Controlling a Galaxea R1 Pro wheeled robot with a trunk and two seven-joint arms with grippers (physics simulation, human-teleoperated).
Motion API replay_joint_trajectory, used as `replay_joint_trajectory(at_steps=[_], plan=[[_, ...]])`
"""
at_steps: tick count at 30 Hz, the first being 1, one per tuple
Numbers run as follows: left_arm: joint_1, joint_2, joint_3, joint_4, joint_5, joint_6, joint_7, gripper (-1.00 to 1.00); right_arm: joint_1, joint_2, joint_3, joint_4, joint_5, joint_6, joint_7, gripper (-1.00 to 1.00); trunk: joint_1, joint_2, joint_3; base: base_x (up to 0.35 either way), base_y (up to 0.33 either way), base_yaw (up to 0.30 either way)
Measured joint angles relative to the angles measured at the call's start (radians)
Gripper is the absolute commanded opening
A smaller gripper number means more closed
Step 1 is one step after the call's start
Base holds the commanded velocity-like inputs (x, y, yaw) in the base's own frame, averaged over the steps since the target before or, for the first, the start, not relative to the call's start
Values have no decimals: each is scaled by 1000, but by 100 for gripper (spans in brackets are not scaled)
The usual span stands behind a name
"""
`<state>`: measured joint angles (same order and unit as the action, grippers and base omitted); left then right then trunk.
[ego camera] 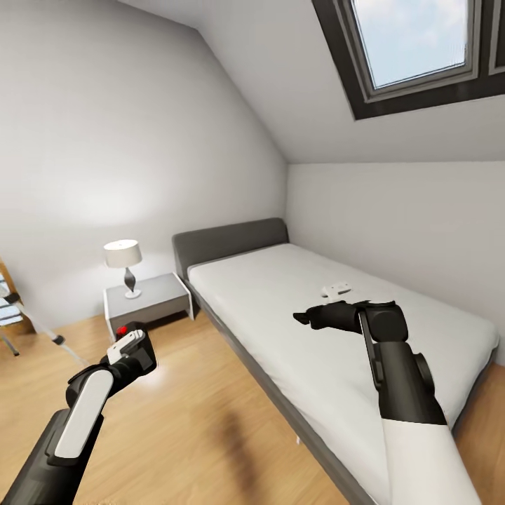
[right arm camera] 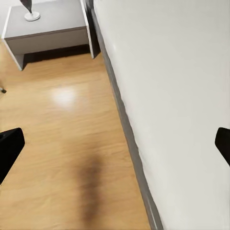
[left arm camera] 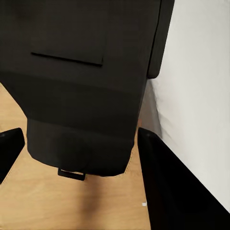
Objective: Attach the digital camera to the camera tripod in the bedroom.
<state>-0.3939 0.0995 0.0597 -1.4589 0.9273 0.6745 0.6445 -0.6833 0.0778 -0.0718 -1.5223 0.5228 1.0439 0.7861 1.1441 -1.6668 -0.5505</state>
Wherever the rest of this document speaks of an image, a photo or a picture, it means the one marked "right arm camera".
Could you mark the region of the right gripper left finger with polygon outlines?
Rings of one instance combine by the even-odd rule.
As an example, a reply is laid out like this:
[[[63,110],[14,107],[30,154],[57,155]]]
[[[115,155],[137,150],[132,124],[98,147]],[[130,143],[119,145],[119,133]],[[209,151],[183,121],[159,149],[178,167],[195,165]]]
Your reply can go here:
[[[24,146],[24,135],[20,127],[0,133],[0,185]]]

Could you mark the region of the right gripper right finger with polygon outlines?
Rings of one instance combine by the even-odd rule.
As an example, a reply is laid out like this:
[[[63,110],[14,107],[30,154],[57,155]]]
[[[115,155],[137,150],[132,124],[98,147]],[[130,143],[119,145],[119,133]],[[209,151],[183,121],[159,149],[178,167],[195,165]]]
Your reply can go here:
[[[215,145],[230,166],[230,129],[218,128]]]

